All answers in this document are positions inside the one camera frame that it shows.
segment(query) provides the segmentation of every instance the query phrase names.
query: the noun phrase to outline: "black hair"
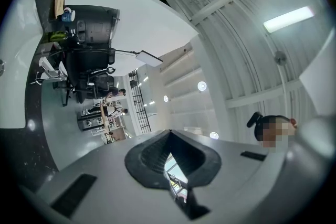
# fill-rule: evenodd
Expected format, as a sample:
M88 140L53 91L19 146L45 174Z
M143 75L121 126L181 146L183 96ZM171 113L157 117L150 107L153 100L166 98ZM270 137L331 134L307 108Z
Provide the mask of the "black hair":
M260 112L255 112L251 119L247 122L246 126L248 128L251 128L253 124L256 124L254 128L254 136L256 140L258 141L263 141L263 131L264 131L264 125L270 124L270 123L275 123L275 118L282 118L288 122L290 122L289 118L281 115L268 115L268 116L263 116L260 114Z

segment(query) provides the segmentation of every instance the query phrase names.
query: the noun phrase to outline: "mug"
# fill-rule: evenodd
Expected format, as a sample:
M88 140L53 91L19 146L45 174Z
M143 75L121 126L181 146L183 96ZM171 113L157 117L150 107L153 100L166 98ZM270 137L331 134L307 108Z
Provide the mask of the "mug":
M75 15L76 15L76 12L74 10L71 10L71 8L66 7L63 10L62 21L63 22L73 22L73 20L75 20Z

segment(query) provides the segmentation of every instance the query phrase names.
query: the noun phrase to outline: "black railing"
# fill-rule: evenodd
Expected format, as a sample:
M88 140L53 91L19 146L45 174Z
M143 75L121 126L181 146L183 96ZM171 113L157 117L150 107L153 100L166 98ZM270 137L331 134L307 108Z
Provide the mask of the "black railing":
M137 71L135 70L132 73L130 73L129 77L130 77L130 85L132 89L133 102L134 102L135 110L137 112L142 134L150 133L152 130L149 125L146 109L143 106L144 103L142 99L141 89L139 87L139 78L138 78Z

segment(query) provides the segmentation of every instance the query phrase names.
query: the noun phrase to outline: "white floor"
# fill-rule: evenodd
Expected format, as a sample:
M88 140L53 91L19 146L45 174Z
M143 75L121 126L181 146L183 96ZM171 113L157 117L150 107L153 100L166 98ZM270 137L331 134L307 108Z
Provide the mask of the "white floor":
M93 101L86 100L84 104L78 104L73 97L63 107L62 98L65 98L64 91L54 90L52 83L43 84L43 127L51 155L59 170L104 144L100 136L92 136L91 131L80 131L77 124L77 113L92 108Z

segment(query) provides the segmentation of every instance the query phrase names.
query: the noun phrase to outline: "fluorescent light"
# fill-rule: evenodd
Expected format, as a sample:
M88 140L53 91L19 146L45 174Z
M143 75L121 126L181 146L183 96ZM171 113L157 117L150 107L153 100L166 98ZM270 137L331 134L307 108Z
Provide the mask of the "fluorescent light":
M140 60L144 63L147 63L148 65L152 67L157 67L158 65L162 64L162 60L158 57L155 57L154 55L149 54L148 52L142 50L139 52L136 57L137 60Z
M206 83L204 81L200 81L198 84L197 84L197 87L200 91L205 91L206 90Z
M267 31L272 33L276 30L298 23L313 16L314 13L309 7L303 7L280 15L274 19L268 20L267 22L264 22L264 26L266 27Z
M212 133L210 133L210 137L211 137L212 139L217 140L217 139L219 138L219 135L218 135L216 132L212 132Z

